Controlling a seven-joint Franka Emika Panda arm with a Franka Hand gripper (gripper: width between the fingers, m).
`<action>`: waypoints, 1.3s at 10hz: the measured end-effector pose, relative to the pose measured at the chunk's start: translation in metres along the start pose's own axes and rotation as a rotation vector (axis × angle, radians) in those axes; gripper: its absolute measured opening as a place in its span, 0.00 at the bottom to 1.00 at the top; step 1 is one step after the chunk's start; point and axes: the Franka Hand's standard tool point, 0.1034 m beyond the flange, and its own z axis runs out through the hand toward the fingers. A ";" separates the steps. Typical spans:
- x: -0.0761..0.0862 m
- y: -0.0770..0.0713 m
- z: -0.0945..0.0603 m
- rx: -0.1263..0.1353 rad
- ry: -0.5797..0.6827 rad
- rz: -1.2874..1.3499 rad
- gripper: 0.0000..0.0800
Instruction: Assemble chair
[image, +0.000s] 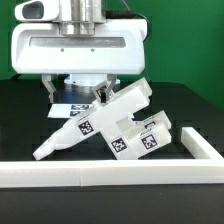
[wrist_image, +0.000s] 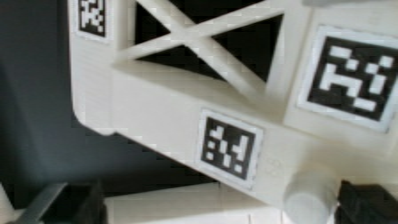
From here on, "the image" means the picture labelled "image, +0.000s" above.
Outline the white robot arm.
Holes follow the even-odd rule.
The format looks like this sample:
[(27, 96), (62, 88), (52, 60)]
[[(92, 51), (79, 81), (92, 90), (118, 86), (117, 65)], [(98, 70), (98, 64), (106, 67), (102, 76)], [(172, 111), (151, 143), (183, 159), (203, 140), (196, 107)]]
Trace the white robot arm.
[(28, 0), (15, 7), (20, 22), (12, 33), (11, 62), (19, 74), (40, 74), (55, 100), (55, 74), (67, 74), (76, 86), (94, 86), (102, 78), (115, 84), (118, 74), (145, 68), (143, 42), (147, 19), (129, 9), (108, 11), (106, 0)]

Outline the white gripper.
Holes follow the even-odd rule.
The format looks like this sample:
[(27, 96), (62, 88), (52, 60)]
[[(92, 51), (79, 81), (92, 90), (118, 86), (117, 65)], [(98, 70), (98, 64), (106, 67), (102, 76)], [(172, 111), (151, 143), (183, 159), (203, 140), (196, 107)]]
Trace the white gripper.
[(20, 24), (12, 33), (12, 67), (43, 74), (51, 103), (57, 101), (52, 74), (108, 74), (96, 87), (103, 104), (116, 74), (139, 74), (145, 68), (147, 21), (109, 19), (103, 0), (28, 0), (14, 13)]

